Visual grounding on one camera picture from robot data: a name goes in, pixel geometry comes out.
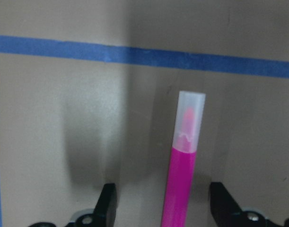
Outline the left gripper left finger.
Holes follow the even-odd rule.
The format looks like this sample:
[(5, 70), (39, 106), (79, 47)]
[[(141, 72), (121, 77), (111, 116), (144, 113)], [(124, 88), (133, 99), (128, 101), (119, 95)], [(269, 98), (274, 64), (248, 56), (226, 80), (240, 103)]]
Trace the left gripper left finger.
[(113, 227), (117, 209), (117, 190), (114, 183), (106, 183), (92, 214), (93, 227)]

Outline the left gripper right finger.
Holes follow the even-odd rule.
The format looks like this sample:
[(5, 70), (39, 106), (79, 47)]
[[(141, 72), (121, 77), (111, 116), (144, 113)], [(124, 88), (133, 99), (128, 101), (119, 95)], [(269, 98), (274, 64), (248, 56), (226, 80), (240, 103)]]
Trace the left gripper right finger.
[(218, 227), (236, 227), (243, 212), (221, 182), (210, 183), (210, 211)]

